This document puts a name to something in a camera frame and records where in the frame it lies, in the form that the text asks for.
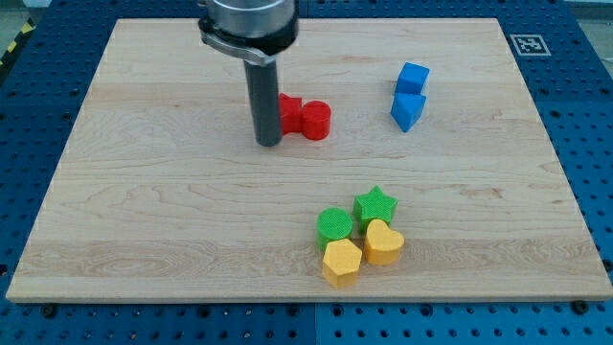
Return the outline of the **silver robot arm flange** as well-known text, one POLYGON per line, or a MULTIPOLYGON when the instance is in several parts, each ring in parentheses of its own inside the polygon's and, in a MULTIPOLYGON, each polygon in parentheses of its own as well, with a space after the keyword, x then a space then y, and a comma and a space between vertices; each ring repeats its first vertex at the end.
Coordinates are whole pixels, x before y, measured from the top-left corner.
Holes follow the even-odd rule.
POLYGON ((232 58, 268 67, 299 32, 294 0, 198 0, 206 13, 198 20, 204 44, 232 58))

